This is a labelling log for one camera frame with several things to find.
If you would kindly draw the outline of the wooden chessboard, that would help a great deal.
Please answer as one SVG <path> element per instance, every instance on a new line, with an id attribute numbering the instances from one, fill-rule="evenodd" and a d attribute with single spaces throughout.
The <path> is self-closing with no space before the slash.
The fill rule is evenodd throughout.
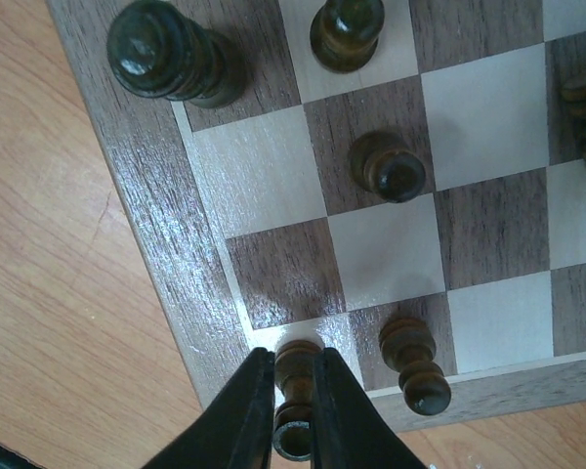
<path id="1" fill-rule="evenodd" d="M 228 107 L 127 92 L 120 1 L 52 1 L 146 267 L 203 405 L 252 348 L 336 348 L 396 430 L 586 401 L 586 169 L 560 89 L 586 69 L 586 1 L 389 1 L 378 49 L 314 57 L 316 1 L 180 1 L 250 62 Z M 348 152 L 398 133 L 426 184 L 357 186 Z M 422 320 L 451 389 L 406 405 L 379 333 Z"/>

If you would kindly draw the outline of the dark rook piece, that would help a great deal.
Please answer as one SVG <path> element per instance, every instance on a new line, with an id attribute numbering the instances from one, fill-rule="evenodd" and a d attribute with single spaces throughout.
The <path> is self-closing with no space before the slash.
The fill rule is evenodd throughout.
<path id="1" fill-rule="evenodd" d="M 135 1 L 112 21 L 106 56 L 119 84 L 148 99 L 225 107 L 244 93 L 240 49 L 165 1 Z"/>
<path id="2" fill-rule="evenodd" d="M 295 340 L 275 354 L 274 383 L 284 403 L 275 411 L 272 446 L 283 458 L 304 462 L 311 458 L 315 343 Z"/>

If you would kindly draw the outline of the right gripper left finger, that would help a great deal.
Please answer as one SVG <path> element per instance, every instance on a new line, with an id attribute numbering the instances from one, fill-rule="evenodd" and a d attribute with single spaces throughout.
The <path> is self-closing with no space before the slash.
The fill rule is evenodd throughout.
<path id="1" fill-rule="evenodd" d="M 147 468 L 268 468 L 274 353 L 254 349 L 214 401 Z"/>

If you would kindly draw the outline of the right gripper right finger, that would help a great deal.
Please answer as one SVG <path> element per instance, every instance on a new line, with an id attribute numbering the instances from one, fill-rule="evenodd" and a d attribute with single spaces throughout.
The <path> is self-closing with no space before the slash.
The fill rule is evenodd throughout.
<path id="1" fill-rule="evenodd" d="M 313 468 L 423 468 L 334 348 L 314 357 Z"/>

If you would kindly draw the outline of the dark lying pawn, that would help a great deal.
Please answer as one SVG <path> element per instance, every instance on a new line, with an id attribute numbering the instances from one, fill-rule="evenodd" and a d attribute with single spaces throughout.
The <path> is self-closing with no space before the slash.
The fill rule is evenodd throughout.
<path id="1" fill-rule="evenodd" d="M 434 416 L 448 408 L 451 389 L 434 362 L 436 341 L 422 320 L 387 322 L 379 333 L 379 346 L 385 365 L 398 374 L 398 385 L 410 410 Z"/>

